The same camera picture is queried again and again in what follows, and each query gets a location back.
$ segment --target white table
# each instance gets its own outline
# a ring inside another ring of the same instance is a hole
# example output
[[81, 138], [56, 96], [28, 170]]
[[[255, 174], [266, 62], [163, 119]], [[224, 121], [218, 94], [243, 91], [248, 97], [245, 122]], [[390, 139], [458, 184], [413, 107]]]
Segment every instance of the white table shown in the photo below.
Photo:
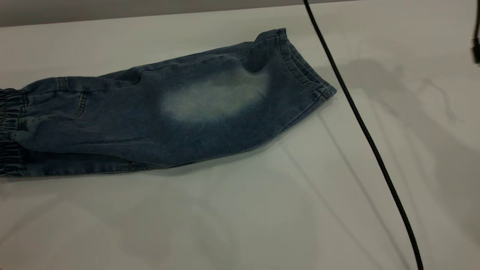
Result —
[[[474, 0], [313, 5], [417, 236], [425, 269], [480, 265]], [[286, 27], [338, 83], [303, 6], [0, 28], [1, 87], [101, 75]], [[341, 91], [254, 152], [166, 171], [0, 184], [3, 270], [414, 269]]]

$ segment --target background wall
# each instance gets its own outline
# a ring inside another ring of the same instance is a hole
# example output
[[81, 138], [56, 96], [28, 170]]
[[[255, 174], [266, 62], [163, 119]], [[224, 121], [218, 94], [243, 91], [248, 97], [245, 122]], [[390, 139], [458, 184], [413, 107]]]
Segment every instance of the background wall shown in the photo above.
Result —
[[[311, 3], [343, 0], [310, 0]], [[302, 4], [301, 0], [0, 0], [0, 27]]]

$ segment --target jeans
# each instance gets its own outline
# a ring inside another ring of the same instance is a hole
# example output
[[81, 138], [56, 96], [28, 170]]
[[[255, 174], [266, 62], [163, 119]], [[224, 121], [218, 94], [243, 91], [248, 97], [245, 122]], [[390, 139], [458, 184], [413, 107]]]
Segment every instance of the jeans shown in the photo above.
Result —
[[99, 77], [0, 90], [0, 175], [166, 169], [252, 150], [336, 93], [285, 29]]

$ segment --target black cord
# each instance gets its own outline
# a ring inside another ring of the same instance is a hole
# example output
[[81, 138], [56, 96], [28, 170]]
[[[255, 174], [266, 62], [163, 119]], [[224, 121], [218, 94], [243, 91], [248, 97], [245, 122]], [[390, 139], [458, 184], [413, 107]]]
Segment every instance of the black cord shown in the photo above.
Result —
[[330, 61], [330, 64], [332, 65], [332, 69], [335, 72], [335, 76], [338, 79], [338, 82], [340, 83], [340, 86], [342, 87], [343, 92], [345, 93], [345, 97], [348, 100], [348, 103], [350, 104], [350, 107], [352, 108], [353, 114], [355, 114], [355, 117], [357, 118], [357, 121], [360, 125], [360, 128], [363, 131], [363, 134], [367, 138], [368, 143], [370, 144], [370, 147], [372, 148], [373, 154], [375, 155], [375, 158], [377, 159], [378, 165], [380, 166], [380, 169], [382, 170], [382, 173], [384, 174], [385, 181], [387, 182], [388, 188], [390, 189], [390, 192], [392, 193], [393, 200], [395, 201], [396, 207], [398, 208], [398, 212], [400, 212], [400, 216], [402, 217], [403, 223], [405, 225], [405, 228], [408, 233], [408, 237], [410, 238], [410, 242], [412, 244], [412, 249], [413, 253], [415, 254], [415, 259], [417, 261], [417, 267], [419, 270], [423, 269], [423, 263], [421, 260], [420, 256], [420, 251], [417, 245], [417, 240], [415, 239], [415, 234], [413, 233], [412, 227], [410, 225], [410, 222], [408, 221], [407, 214], [405, 213], [405, 210], [403, 209], [402, 202], [400, 201], [400, 198], [398, 197], [398, 194], [396, 193], [395, 187], [393, 186], [392, 180], [390, 179], [390, 176], [388, 175], [388, 171], [385, 167], [385, 164], [382, 160], [382, 157], [380, 156], [380, 153], [378, 152], [377, 146], [375, 146], [375, 143], [373, 142], [372, 136], [370, 136], [370, 133], [368, 132], [367, 127], [365, 126], [365, 123], [363, 122], [359, 111], [357, 110], [357, 106], [355, 106], [355, 103], [353, 102], [352, 97], [350, 96], [350, 93], [347, 89], [347, 86], [345, 85], [345, 82], [343, 81], [342, 75], [340, 74], [340, 71], [336, 67], [335, 61], [333, 60], [332, 54], [330, 53], [330, 50], [328, 49], [327, 43], [325, 42], [325, 39], [320, 32], [320, 29], [318, 28], [317, 23], [315, 22], [315, 18], [313, 17], [312, 10], [310, 9], [310, 5], [308, 4], [307, 0], [303, 0], [303, 3], [305, 4], [305, 8], [307, 9], [308, 16], [310, 17], [310, 20], [312, 22], [313, 27], [315, 28], [315, 32], [318, 35], [318, 38], [320, 39], [320, 42], [322, 43], [322, 46], [325, 50], [325, 54], [328, 57], [328, 60]]
[[477, 19], [475, 20], [475, 30], [473, 30], [473, 61], [480, 65], [480, 40], [479, 40], [479, 27], [480, 27], [480, 0], [477, 0]]

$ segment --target bleached spot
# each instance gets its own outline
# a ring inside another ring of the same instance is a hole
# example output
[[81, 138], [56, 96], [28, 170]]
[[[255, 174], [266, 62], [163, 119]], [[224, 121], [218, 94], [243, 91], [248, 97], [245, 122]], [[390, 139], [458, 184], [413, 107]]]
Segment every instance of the bleached spot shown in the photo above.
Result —
[[266, 73], [252, 74], [240, 67], [166, 93], [162, 111], [183, 122], [217, 121], [260, 101], [268, 84]]

